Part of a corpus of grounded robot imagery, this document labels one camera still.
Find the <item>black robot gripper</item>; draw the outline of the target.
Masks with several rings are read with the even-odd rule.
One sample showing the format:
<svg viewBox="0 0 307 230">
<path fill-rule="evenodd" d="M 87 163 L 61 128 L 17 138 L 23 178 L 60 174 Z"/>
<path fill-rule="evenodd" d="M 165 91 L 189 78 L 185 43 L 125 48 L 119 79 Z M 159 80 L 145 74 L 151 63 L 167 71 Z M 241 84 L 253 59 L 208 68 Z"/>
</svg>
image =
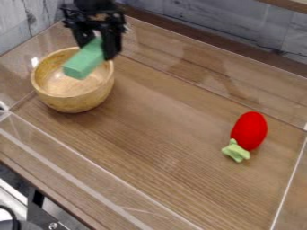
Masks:
<svg viewBox="0 0 307 230">
<path fill-rule="evenodd" d="M 60 10 L 64 26 L 72 31 L 81 48 L 95 39 L 93 31 L 109 27 L 100 35 L 104 59 L 112 60 L 123 51 L 124 9 L 113 0 L 73 0 L 71 4 L 61 4 Z"/>
</svg>

